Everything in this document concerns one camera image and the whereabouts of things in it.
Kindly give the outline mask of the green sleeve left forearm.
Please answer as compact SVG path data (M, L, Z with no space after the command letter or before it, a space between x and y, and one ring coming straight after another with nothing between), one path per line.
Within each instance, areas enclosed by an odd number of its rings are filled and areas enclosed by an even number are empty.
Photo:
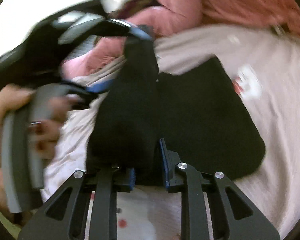
M21 227L17 224L11 223L1 212L0 223L14 239L18 238L18 235L21 232Z

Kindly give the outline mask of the left hand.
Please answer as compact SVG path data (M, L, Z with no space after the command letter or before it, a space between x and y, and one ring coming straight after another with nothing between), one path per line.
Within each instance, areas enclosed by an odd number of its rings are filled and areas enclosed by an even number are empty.
M29 217L42 203L44 169L54 158L67 113L86 107L87 92L65 83L0 91L0 212Z

